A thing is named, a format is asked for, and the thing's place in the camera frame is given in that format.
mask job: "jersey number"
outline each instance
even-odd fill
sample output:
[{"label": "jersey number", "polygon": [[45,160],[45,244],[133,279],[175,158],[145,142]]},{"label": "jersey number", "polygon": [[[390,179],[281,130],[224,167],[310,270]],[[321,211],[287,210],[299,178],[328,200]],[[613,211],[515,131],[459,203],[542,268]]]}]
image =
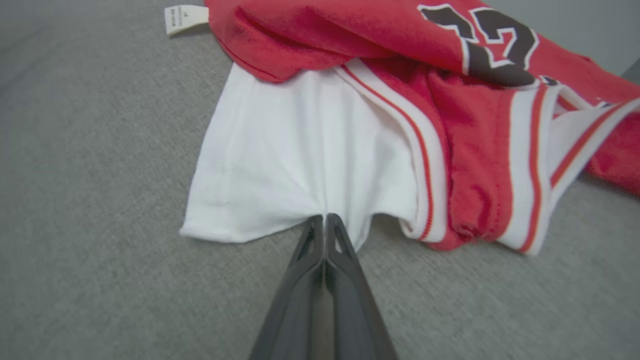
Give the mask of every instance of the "jersey number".
[{"label": "jersey number", "polygon": [[504,34],[511,33],[511,40],[503,53],[505,59],[496,61],[487,47],[478,45],[480,41],[474,25],[451,5],[420,5],[418,10],[427,20],[458,34],[462,42],[462,71],[465,75],[506,87],[536,85],[536,78],[527,72],[529,59],[539,42],[532,29],[491,8],[470,10],[487,44],[505,44]]}]

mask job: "red stripe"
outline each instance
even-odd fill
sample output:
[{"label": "red stripe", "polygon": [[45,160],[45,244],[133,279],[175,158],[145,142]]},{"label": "red stripe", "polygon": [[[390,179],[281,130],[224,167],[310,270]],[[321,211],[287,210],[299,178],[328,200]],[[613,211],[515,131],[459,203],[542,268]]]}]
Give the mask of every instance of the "red stripe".
[{"label": "red stripe", "polygon": [[536,239],[538,231],[538,220],[540,219],[540,206],[542,203],[542,185],[540,185],[540,173],[538,172],[538,146],[540,144],[540,115],[542,112],[542,101],[545,98],[547,90],[539,91],[533,100],[533,114],[531,116],[531,148],[529,151],[529,173],[533,183],[533,208],[531,209],[531,218],[529,219],[529,232],[524,245],[520,248],[521,252],[527,252],[531,248],[533,241]]},{"label": "red stripe", "polygon": [[582,136],[580,136],[578,141],[573,145],[571,150],[569,150],[569,152],[564,157],[564,159],[562,160],[562,162],[560,163],[560,165],[558,166],[558,168],[556,169],[554,174],[551,176],[551,186],[552,187],[555,187],[556,184],[558,183],[558,181],[560,181],[560,178],[562,178],[562,176],[566,172],[566,169],[568,169],[569,166],[573,163],[573,161],[575,160],[576,156],[578,156],[578,153],[584,147],[584,144],[586,144],[587,141],[589,141],[589,139],[593,136],[593,133],[595,133],[598,130],[600,125],[602,125],[611,116],[612,113],[614,113],[616,110],[620,109],[621,106],[623,106],[623,104],[620,104],[620,105],[617,105],[617,106],[613,106],[609,111],[607,111],[606,113],[602,114],[598,118],[598,120],[594,121],[594,123],[591,126],[589,126],[587,131],[585,131],[582,134]]},{"label": "red stripe", "polygon": [[564,97],[558,97],[558,104],[562,106],[566,111],[576,111],[576,108],[572,103],[568,102]]},{"label": "red stripe", "polygon": [[431,196],[431,178],[430,178],[430,175],[429,175],[429,158],[427,157],[427,149],[424,146],[424,140],[422,139],[422,133],[420,133],[420,129],[415,124],[413,119],[411,119],[411,117],[409,115],[407,115],[407,113],[405,113],[401,108],[399,108],[397,105],[395,105],[394,103],[389,101],[386,97],[380,95],[378,92],[376,92],[375,90],[373,90],[372,88],[367,86],[362,80],[360,80],[357,76],[355,76],[355,74],[353,74],[345,65],[341,65],[341,67],[358,84],[360,84],[362,87],[367,89],[370,93],[374,94],[375,96],[380,98],[382,101],[387,103],[389,106],[391,106],[393,109],[395,109],[400,114],[402,114],[402,116],[409,122],[409,125],[411,125],[413,131],[415,132],[415,134],[418,137],[418,142],[420,143],[420,152],[422,153],[422,159],[423,159],[423,162],[424,162],[424,175],[425,175],[425,178],[427,180],[427,197],[428,197],[428,202],[429,202],[429,210],[428,210],[428,215],[427,215],[427,224],[426,224],[426,226],[424,228],[424,231],[420,235],[420,240],[422,240],[425,236],[427,236],[427,234],[429,233],[429,230],[431,230],[431,223],[433,221],[433,199],[432,199],[432,196]]}]

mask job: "white fabric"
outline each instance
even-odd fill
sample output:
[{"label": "white fabric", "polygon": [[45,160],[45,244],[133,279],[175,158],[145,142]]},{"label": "white fabric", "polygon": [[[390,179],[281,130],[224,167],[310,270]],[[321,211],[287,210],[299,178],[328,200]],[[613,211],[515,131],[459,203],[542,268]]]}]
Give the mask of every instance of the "white fabric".
[{"label": "white fabric", "polygon": [[[364,97],[393,117],[408,140],[418,188],[414,221],[400,223],[404,234],[420,241],[442,241],[448,226],[449,178],[442,144],[431,119],[385,84],[360,59],[336,67],[336,71]],[[426,158],[422,156],[423,147]]]},{"label": "white fabric", "polygon": [[397,122],[335,70],[274,85],[234,64],[180,234],[241,243],[337,213],[359,249],[375,213],[414,223],[412,164]]},{"label": "white fabric", "polygon": [[[549,165],[550,170],[555,171],[560,162],[569,153],[572,145],[584,136],[590,127],[600,120],[600,117],[609,112],[611,108],[593,108],[589,111],[573,111],[566,113],[555,119],[550,132]],[[598,150],[599,146],[606,140],[611,131],[629,114],[640,111],[640,99],[629,101],[610,114],[602,124],[597,125],[597,130],[589,137],[589,140],[576,156],[576,160],[571,163],[567,171],[560,177],[558,183],[552,190],[551,206],[555,208],[562,194],[571,185],[580,171],[585,167],[591,156]]]},{"label": "white fabric", "polygon": [[511,101],[511,123],[509,127],[509,173],[513,202],[509,225],[499,242],[519,249],[527,237],[533,201],[535,198],[533,180],[529,172],[531,153],[531,122],[533,100],[537,90],[517,92]]}]

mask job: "white trim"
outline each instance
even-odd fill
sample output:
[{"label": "white trim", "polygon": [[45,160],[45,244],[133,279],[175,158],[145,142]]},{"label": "white trim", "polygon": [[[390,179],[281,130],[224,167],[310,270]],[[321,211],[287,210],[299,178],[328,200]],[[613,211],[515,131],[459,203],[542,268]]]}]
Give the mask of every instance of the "white trim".
[{"label": "white trim", "polygon": [[533,54],[536,52],[538,46],[540,45],[540,38],[538,38],[538,34],[535,31],[533,31],[532,28],[529,28],[529,31],[531,31],[531,35],[533,35],[533,37],[536,39],[536,42],[533,43],[533,45],[529,49],[529,52],[527,53],[527,56],[525,56],[525,58],[524,58],[524,69],[525,70],[529,70],[529,64],[531,62],[531,57],[533,56]]},{"label": "white trim", "polygon": [[[429,177],[431,180],[431,200],[433,201],[433,214],[431,219],[431,229],[424,237],[423,241],[440,242],[445,236],[447,230],[447,174],[445,171],[445,159],[442,152],[442,144],[435,130],[435,127],[427,116],[418,109],[409,100],[391,89],[381,79],[379,79],[362,61],[354,59],[349,61],[345,66],[351,71],[362,83],[369,88],[384,96],[388,101],[393,103],[399,109],[402,109],[418,127],[422,134],[422,139],[429,160]],[[368,89],[359,84],[347,72],[340,67],[335,67],[336,71],[343,79],[356,88],[363,96],[368,98],[374,104],[384,109],[391,117],[398,121],[409,141],[413,153],[413,166],[415,170],[417,189],[418,189],[418,206],[415,221],[407,226],[403,225],[403,231],[407,237],[420,238],[425,230],[428,219],[428,194],[426,186],[426,176],[424,171],[424,160],[422,159],[422,151],[420,149],[417,134],[411,125],[392,106],[380,99],[377,95],[371,93]]]},{"label": "white trim", "polygon": [[[611,107],[593,108],[592,110],[573,111],[561,115],[554,121],[554,143],[550,147],[556,148],[553,162],[550,163],[552,172],[556,171],[560,163],[573,145],[582,135],[596,122],[603,114],[611,110]],[[600,145],[607,139],[616,126],[631,112],[640,110],[640,99],[629,101],[626,105],[614,111],[609,117],[598,126],[598,129],[591,135],[591,138],[584,144],[578,152],[564,174],[558,180],[551,193],[552,209],[556,206],[562,194],[571,185],[573,180],[580,174],[589,159],[598,150]]]},{"label": "white trim", "polygon": [[560,92],[556,97],[556,102],[558,97],[564,97],[564,99],[575,106],[579,110],[590,110],[593,109],[594,106],[591,105],[587,100],[585,100],[582,96],[580,96],[577,92],[573,91],[572,88],[566,85],[559,84]]},{"label": "white trim", "polygon": [[482,46],[482,48],[484,49],[484,51],[486,52],[489,58],[489,66],[491,67],[491,69],[497,69],[499,67],[503,67],[506,65],[514,65],[513,61],[509,60],[509,58],[495,61],[495,58],[493,57],[493,51],[491,51],[486,46]]},{"label": "white trim", "polygon": [[[511,52],[511,49],[513,48],[513,44],[515,44],[516,41],[518,41],[518,35],[516,35],[516,29],[515,28],[499,29],[498,30],[498,34],[500,34],[500,41],[501,42],[504,42],[504,34],[506,34],[506,33],[511,33],[511,40],[509,40],[509,43],[504,48],[504,51],[502,52],[502,56],[508,59],[509,58],[509,53]],[[525,66],[526,66],[525,70],[527,70],[529,68],[529,64],[525,62]]]},{"label": "white trim", "polygon": [[462,48],[462,74],[469,75],[469,43],[466,39],[460,38],[460,47]]},{"label": "white trim", "polygon": [[533,102],[538,90],[515,92],[509,114],[509,173],[513,201],[509,225],[498,239],[499,242],[519,249],[524,244],[533,209],[533,182],[529,172],[531,149],[531,117]]},{"label": "white trim", "polygon": [[538,113],[540,116],[540,123],[538,125],[538,163],[536,165],[538,167],[538,181],[540,182],[540,211],[538,213],[538,221],[535,224],[530,225],[536,227],[536,234],[531,245],[525,251],[525,254],[527,255],[537,255],[540,252],[542,244],[547,238],[549,222],[553,212],[553,206],[551,204],[551,173],[547,168],[547,159],[551,126],[554,119],[554,108],[556,107],[556,101],[560,90],[562,90],[561,86],[540,89],[540,91],[546,91]]}]

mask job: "red jersey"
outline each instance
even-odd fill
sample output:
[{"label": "red jersey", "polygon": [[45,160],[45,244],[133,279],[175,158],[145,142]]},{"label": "red jersey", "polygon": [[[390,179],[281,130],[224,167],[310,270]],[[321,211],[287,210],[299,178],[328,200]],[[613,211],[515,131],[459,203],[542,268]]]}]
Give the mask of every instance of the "red jersey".
[{"label": "red jersey", "polygon": [[640,87],[476,0],[205,0],[224,50],[272,82],[342,78],[406,129],[405,233],[539,251],[584,168],[640,195]]}]

